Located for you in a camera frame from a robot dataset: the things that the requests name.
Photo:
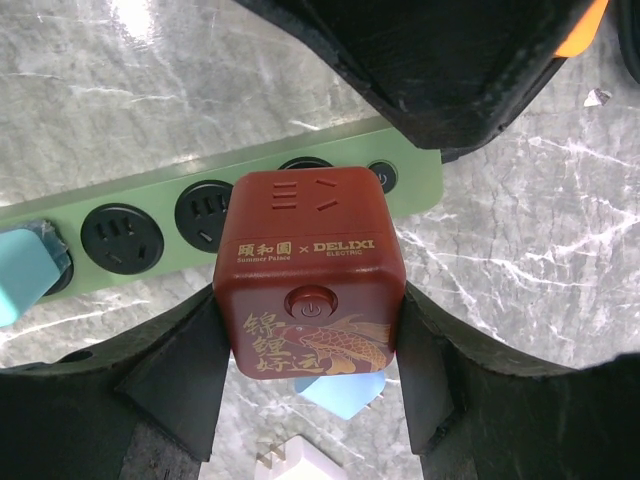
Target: gold koi fish illustration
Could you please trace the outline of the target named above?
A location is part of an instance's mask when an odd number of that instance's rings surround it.
[[[311,348],[318,355],[318,361],[331,359],[328,375],[353,373],[356,366],[353,360],[371,364],[371,372],[382,370],[387,365],[387,357],[379,348],[381,343],[389,342],[388,325],[354,322],[361,315],[350,315],[326,327],[310,325],[291,325],[273,330],[276,337],[290,343]]]

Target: red power adapter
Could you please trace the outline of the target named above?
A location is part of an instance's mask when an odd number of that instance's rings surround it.
[[[405,282],[370,170],[255,172],[236,183],[213,285],[245,375],[382,370],[393,359]]]

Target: marble surface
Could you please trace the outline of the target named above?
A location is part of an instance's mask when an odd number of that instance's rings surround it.
[[[0,0],[0,204],[326,128],[374,112],[296,40],[231,1]],[[585,107],[589,92],[610,92]],[[512,346],[570,366],[640,349],[640,87],[607,21],[497,140],[396,222],[410,279]],[[34,308],[0,364],[55,361],[169,309],[201,268]],[[419,479],[397,369],[345,422],[233,361],[205,479],[252,478],[302,434],[349,478]]]

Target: metal prong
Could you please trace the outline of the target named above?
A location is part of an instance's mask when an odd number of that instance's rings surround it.
[[[287,457],[284,454],[284,451],[280,449],[280,447],[276,447],[275,445],[273,445],[271,447],[271,451],[275,454],[276,457],[278,457],[280,459],[280,461],[282,461],[282,462],[286,462],[287,461]]]
[[[265,467],[267,467],[268,470],[271,470],[273,468],[273,462],[271,461],[270,458],[267,458],[267,455],[262,455],[262,456],[258,455],[257,460],[261,464],[263,464]]]

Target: white plug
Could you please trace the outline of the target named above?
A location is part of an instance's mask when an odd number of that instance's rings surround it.
[[[254,480],[347,480],[333,460],[301,436],[287,440],[256,462]]]

